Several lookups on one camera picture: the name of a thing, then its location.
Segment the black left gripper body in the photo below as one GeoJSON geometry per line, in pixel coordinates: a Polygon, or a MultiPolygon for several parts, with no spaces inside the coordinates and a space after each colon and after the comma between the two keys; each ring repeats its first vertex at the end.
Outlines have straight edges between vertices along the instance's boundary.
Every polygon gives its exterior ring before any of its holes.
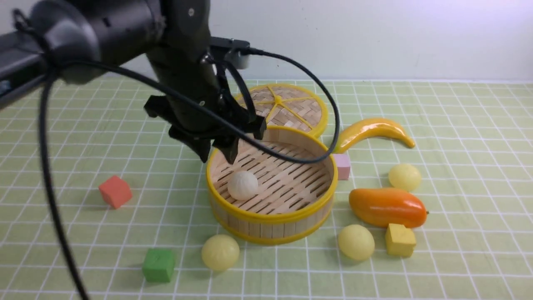
{"type": "Polygon", "coordinates": [[[169,135],[209,139],[239,138],[239,132],[261,140],[265,118],[257,114],[248,87],[232,63],[211,51],[191,59],[181,50],[160,47],[148,53],[156,77],[170,89],[152,96],[145,111],[171,125],[169,135]]]}

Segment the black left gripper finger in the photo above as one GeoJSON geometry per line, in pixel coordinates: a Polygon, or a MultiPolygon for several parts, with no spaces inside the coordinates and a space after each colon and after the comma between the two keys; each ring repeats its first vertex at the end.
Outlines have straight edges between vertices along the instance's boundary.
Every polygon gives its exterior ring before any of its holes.
{"type": "Polygon", "coordinates": [[[227,163],[232,165],[235,162],[239,152],[239,138],[215,138],[212,145],[223,154],[227,163]]]}
{"type": "Polygon", "coordinates": [[[198,156],[202,163],[207,162],[211,151],[211,141],[209,139],[193,138],[184,135],[178,137],[177,140],[190,148],[190,150],[192,150],[198,156]]]}

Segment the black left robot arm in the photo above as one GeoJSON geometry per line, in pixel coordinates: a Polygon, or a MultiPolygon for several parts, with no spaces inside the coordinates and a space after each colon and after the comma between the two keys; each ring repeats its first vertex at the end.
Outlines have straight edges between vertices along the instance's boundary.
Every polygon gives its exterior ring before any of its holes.
{"type": "Polygon", "coordinates": [[[90,60],[118,67],[146,55],[158,82],[261,140],[267,127],[240,79],[249,42],[211,36],[209,0],[40,0],[1,36],[1,108],[42,86],[53,66],[90,60]]]}

